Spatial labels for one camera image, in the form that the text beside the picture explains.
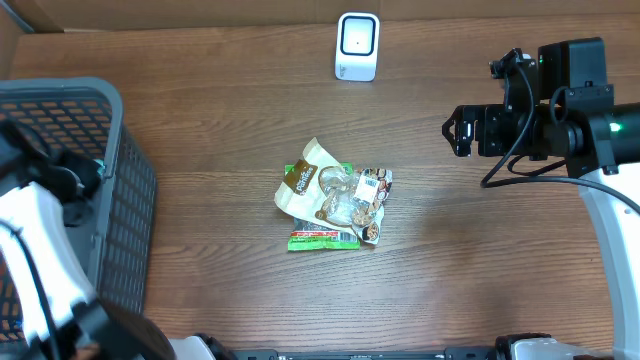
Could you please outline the white barcode scanner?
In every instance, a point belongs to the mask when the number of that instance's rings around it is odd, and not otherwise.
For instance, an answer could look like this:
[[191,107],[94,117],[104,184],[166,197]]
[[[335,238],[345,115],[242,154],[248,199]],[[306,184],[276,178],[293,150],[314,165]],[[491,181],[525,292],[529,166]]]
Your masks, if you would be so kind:
[[338,80],[371,82],[375,79],[380,21],[373,13],[347,12],[337,23],[335,76]]

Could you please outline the beige cookie snack bag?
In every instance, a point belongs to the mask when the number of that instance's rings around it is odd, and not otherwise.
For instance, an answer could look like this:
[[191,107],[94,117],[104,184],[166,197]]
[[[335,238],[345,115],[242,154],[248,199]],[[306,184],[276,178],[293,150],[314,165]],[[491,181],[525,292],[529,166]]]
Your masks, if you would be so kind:
[[285,168],[274,195],[276,206],[294,218],[290,251],[351,250],[376,245],[393,172],[340,163],[312,139],[301,158]]

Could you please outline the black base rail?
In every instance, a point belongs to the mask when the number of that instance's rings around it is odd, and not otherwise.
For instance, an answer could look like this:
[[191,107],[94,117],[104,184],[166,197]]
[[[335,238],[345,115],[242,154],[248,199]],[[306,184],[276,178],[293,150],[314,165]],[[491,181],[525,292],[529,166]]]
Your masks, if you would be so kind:
[[517,360],[611,359],[610,353],[560,343],[545,334],[499,337],[492,346],[449,346],[438,351],[318,351],[273,349],[230,350],[213,337],[193,335],[172,339],[179,360]]

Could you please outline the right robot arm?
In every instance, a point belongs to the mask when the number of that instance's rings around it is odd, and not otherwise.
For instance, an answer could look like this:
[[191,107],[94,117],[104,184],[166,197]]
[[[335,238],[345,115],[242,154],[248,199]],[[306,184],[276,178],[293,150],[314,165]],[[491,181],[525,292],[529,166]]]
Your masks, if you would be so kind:
[[593,224],[608,283],[610,359],[639,356],[639,106],[618,105],[602,38],[514,48],[490,62],[500,104],[460,105],[442,134],[454,154],[498,163],[484,189],[515,184],[577,186]]

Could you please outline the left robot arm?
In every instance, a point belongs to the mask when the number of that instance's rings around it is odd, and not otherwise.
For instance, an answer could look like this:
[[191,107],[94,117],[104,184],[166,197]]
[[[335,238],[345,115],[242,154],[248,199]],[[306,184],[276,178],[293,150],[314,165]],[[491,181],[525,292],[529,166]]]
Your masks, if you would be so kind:
[[22,309],[25,358],[175,358],[151,321],[99,299],[71,247],[66,228],[88,205],[98,163],[55,158],[23,130],[1,123],[1,252]]

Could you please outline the grey plastic shopping basket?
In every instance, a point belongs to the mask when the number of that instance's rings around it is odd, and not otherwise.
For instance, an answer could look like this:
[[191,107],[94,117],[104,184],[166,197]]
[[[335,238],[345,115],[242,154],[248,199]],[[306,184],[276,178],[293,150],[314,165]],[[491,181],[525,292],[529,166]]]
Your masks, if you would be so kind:
[[[105,177],[85,187],[88,205],[66,228],[68,238],[99,299],[144,316],[157,180],[125,126],[119,92],[92,77],[5,80],[4,120],[22,125],[32,142],[43,139],[55,158],[72,153],[104,161]],[[21,341],[25,355],[22,309],[2,252],[1,262],[2,282],[13,288],[1,298],[1,335]]]

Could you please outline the teal snack packet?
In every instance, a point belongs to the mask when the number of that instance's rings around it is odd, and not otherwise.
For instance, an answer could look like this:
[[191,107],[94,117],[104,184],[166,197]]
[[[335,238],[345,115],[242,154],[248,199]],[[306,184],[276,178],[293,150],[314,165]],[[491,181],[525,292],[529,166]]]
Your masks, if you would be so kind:
[[102,159],[95,159],[94,162],[97,164],[97,173],[101,179],[105,177],[106,165]]

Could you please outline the green snack packet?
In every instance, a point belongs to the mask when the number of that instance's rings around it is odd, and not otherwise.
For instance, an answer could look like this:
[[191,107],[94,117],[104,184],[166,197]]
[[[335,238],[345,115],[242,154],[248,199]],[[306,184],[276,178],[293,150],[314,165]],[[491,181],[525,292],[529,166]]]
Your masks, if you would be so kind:
[[276,204],[294,218],[288,250],[357,250],[360,240],[349,227],[349,211],[358,177],[349,163],[299,160],[285,167]]

